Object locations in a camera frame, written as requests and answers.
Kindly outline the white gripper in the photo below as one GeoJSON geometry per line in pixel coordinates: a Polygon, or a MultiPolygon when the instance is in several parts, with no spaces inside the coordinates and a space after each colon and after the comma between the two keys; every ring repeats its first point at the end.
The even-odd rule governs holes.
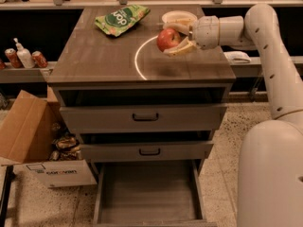
{"type": "Polygon", "coordinates": [[[165,23],[163,28],[173,28],[184,35],[190,35],[192,41],[185,37],[177,46],[165,49],[168,56],[185,55],[194,49],[213,49],[219,45],[219,19],[216,16],[203,16],[191,24],[165,23]]]}

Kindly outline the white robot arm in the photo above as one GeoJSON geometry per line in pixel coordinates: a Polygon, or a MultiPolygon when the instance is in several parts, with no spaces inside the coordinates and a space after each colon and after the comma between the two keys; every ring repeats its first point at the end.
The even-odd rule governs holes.
{"type": "Polygon", "coordinates": [[[167,55],[193,46],[258,51],[272,118],[245,135],[238,171],[237,227],[303,227],[303,80],[282,42],[275,10],[256,4],[241,16],[171,19],[186,38],[167,55]]]}

